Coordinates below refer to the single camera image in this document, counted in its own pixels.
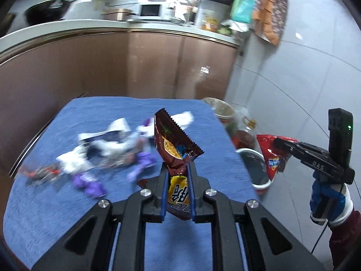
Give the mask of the right gloved hand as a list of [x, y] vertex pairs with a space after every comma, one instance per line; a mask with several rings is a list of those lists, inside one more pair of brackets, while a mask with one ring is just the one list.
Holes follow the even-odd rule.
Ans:
[[330, 227], [340, 226], [354, 210], [349, 189], [345, 183], [332, 184], [319, 171], [313, 173], [310, 200], [310, 218], [315, 224], [328, 222]]

